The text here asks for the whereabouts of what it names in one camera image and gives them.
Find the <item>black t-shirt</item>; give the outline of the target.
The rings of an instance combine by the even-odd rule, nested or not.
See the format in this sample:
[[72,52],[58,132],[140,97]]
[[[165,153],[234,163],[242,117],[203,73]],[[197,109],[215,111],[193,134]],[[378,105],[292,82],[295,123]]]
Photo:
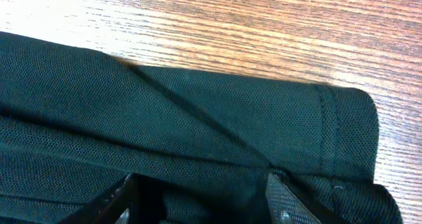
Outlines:
[[355,88],[129,67],[1,34],[1,222],[58,223],[123,177],[141,223],[271,223],[270,173],[347,223],[401,223]]

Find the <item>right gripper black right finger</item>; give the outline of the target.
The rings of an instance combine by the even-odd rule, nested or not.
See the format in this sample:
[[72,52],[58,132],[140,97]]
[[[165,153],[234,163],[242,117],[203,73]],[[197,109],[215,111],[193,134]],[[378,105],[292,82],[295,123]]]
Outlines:
[[278,176],[270,173],[265,191],[272,224],[321,224]]

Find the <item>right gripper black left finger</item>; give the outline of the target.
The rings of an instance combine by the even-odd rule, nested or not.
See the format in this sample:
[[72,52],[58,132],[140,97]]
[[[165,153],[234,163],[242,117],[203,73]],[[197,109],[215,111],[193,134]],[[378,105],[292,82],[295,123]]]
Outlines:
[[59,224],[138,223],[138,179],[129,174]]

